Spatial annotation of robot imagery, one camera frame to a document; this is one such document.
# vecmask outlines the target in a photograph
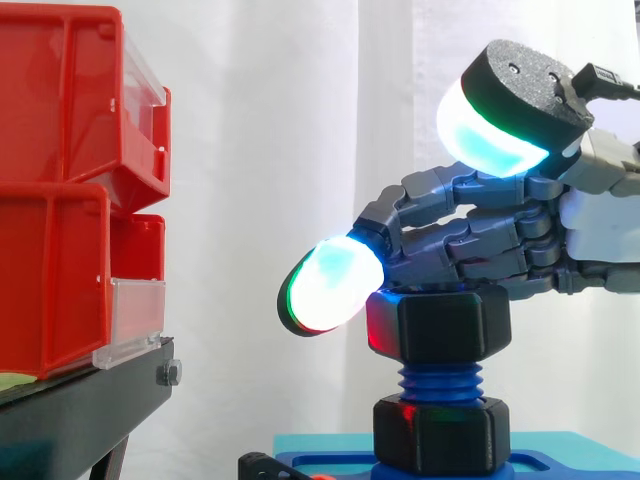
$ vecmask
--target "transparent drawer front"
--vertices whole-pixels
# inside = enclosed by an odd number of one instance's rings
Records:
[[[166,105],[167,94],[127,35],[123,69],[124,107],[131,122],[153,143],[153,107]]]
[[[93,364],[109,369],[160,347],[165,282],[112,278],[111,344],[93,352]]]

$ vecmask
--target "teal platform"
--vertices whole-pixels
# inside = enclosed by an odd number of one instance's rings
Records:
[[[639,460],[571,432],[513,433],[511,446],[512,450],[541,452],[575,470],[640,473]],[[372,450],[371,434],[280,435],[274,442],[276,456],[285,452],[371,452]],[[532,472],[525,466],[516,464],[514,467],[516,471]],[[297,468],[307,475],[350,475],[369,471],[371,464],[301,465]]]

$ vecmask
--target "black plastic part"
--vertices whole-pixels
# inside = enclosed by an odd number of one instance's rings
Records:
[[[508,40],[495,40],[462,74],[462,90],[487,121],[550,153],[562,152],[593,124],[584,104],[557,98],[562,63]]]
[[[312,480],[311,477],[264,453],[252,452],[238,459],[238,480]]]
[[[0,393],[0,478],[76,480],[100,465],[171,397],[156,373],[173,350],[164,339],[160,349],[110,370],[85,368]]]
[[[315,337],[316,335],[326,333],[326,331],[319,332],[305,328],[289,309],[289,286],[291,285],[291,282],[293,281],[296,273],[298,273],[298,270],[300,269],[304,261],[309,257],[309,255],[311,255],[312,252],[313,250],[302,257],[302,260],[300,260],[296,264],[296,266],[293,267],[293,270],[289,272],[289,275],[287,275],[287,278],[284,279],[284,282],[282,282],[282,285],[280,286],[280,290],[278,291],[278,298],[276,300],[278,317],[280,317],[282,325],[284,325],[285,328],[291,333],[295,333],[300,337]]]
[[[507,291],[380,290],[367,301],[369,346],[405,364],[472,363],[511,342]]]
[[[364,243],[382,263],[391,253],[389,232],[385,225],[371,220],[359,219],[347,236]]]
[[[481,407],[461,407],[383,398],[373,409],[376,457],[420,476],[491,475],[511,454],[509,408],[482,400]]]
[[[538,165],[538,172],[545,178],[557,180],[580,159],[580,155],[582,155],[580,149],[570,157],[565,157],[561,153],[549,155]]]
[[[120,478],[128,440],[129,437],[125,437],[113,450],[102,457],[102,460],[93,466],[89,480],[118,480]]]

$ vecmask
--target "black metal shelf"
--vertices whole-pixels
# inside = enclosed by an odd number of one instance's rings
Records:
[[[93,367],[0,393],[0,478],[117,479],[129,433],[171,397],[173,339],[111,370]]]

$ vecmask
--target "green light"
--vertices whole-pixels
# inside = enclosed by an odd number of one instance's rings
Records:
[[[289,308],[306,329],[349,321],[384,282],[380,260],[363,243],[339,236],[320,242],[294,275]]]
[[[460,80],[440,102],[437,124],[440,140],[456,160],[494,177],[526,172],[549,156],[485,120],[465,97]]]

